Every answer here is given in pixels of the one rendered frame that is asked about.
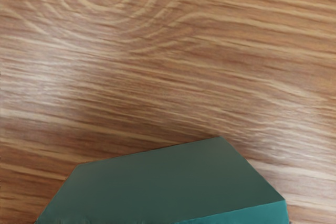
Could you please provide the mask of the teal faceted mug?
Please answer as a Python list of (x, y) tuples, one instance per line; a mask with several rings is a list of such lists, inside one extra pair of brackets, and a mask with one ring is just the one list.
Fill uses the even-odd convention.
[(78, 165), (34, 224), (289, 224), (287, 204), (222, 137)]

